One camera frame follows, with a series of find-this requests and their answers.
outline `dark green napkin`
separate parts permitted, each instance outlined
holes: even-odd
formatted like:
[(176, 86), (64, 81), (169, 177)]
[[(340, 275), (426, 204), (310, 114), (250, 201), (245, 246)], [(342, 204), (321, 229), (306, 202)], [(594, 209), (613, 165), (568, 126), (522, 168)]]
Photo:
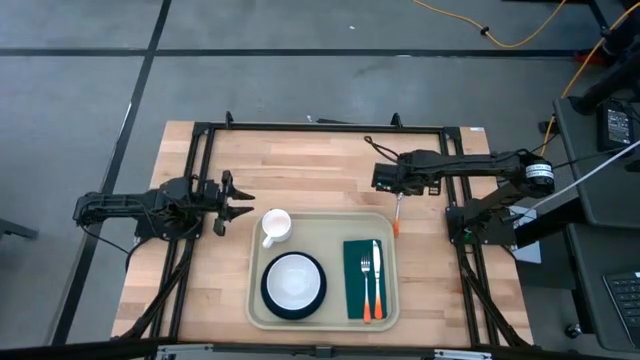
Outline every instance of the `dark green napkin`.
[(343, 244), (344, 259), (344, 284), (347, 293), (347, 314), (349, 319), (362, 319), (364, 314), (364, 274), (360, 267), (362, 256), (367, 255), (371, 267), (367, 277), (369, 278), (369, 309), (371, 320), (376, 306), (376, 277), (373, 267), (373, 241), (380, 248), (380, 301), (382, 303), (382, 317), (387, 317), (387, 297), (384, 283), (384, 256), (380, 240), (355, 240), (345, 241)]

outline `keyboard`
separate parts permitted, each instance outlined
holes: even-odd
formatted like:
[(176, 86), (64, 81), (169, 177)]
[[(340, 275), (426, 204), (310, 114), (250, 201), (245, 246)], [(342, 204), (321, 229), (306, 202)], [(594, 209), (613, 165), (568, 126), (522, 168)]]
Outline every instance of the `keyboard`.
[(640, 348), (640, 271), (604, 276), (629, 340)]

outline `white mug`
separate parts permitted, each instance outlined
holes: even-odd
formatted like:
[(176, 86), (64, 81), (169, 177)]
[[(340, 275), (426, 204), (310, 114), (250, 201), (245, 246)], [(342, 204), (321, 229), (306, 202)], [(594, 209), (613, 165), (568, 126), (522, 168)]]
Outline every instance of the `white mug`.
[(262, 230), (267, 234), (262, 246), (268, 249), (274, 242), (285, 241), (291, 236), (291, 216), (284, 210), (272, 209), (262, 217)]

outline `floor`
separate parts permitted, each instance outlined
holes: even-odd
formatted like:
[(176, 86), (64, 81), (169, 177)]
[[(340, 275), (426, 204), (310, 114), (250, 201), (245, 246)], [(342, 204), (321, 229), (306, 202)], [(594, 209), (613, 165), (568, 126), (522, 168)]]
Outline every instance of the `floor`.
[[(609, 23), (622, 12), (616, 0), (598, 4)], [(36, 241), (0, 242), (0, 348), (50, 341), (81, 244), (82, 233), (71, 220), (75, 199), (99, 189), (134, 87), (144, 80), (116, 192), (148, 187), (166, 120), (221, 121), (226, 110), (240, 122), (304, 123), (310, 116), (376, 124), (399, 112), (405, 124), (485, 127), (496, 151), (533, 148), (542, 142), (536, 123), (549, 118), (552, 100), (578, 66), (567, 58), (540, 57), (156, 57), (146, 79), (139, 78), (143, 52), (3, 52), (146, 49), (161, 5), (162, 0), (0, 0), (0, 217), (40, 231)], [(511, 43), (535, 30), (555, 5), (451, 0), (442, 6), (491, 25), (496, 37)], [(523, 48), (589, 48), (598, 37), (589, 8), (566, 5)], [(188, 48), (496, 49), (476, 28), (410, 0), (174, 1), (158, 49)], [(588, 69), (573, 93), (599, 73)], [(552, 162), (566, 159), (559, 139), (547, 155)], [(559, 186), (571, 180), (568, 172), (557, 177)], [(129, 248), (132, 229), (131, 222), (108, 221), (102, 235)], [(123, 279), (122, 254), (99, 245), (70, 342), (109, 337)], [(605, 352), (593, 337), (570, 340), (562, 334), (576, 321), (570, 293), (523, 285), (538, 345), (624, 356)]]

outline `wooden tabletop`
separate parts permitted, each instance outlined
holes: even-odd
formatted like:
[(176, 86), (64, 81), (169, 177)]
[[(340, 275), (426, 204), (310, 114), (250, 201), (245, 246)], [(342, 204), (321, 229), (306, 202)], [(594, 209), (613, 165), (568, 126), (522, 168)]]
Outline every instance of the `wooden tabletop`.
[[(193, 124), (167, 123), (152, 187), (182, 176)], [(461, 132), (466, 154), (488, 153), (482, 128), (461, 128)], [(396, 240), (400, 317), (390, 330), (382, 333), (285, 332), (260, 330), (249, 323), (245, 298), (251, 232), (267, 210), (278, 207), (289, 211), (372, 211), (392, 219), (395, 197), (371, 188), (373, 165), (383, 158), (362, 140), (363, 135), (216, 131), (209, 179), (219, 181), (223, 170), (231, 170), (236, 187), (256, 197), (252, 201), (255, 210), (229, 224), (225, 237), (213, 234), (214, 215), (207, 216), (206, 232), (195, 246), (180, 340), (469, 346), (458, 263), (445, 225), (444, 208), (448, 201), (444, 185), (440, 196), (403, 200), (402, 233)], [(437, 135), (373, 134), (373, 138), (399, 153), (415, 149), (439, 151), (440, 148)], [(494, 178), (471, 178), (470, 182), (474, 197), (483, 197), (496, 188)], [(166, 250), (166, 242), (153, 239), (133, 255), (113, 327), (114, 335), (128, 330), (156, 295)], [(518, 334), (531, 342), (513, 259), (497, 246), (484, 246), (483, 250), (493, 300)], [(168, 333), (173, 298), (167, 304), (162, 334)], [(481, 338), (487, 341), (482, 306), (477, 299), (476, 313), (482, 327)]]

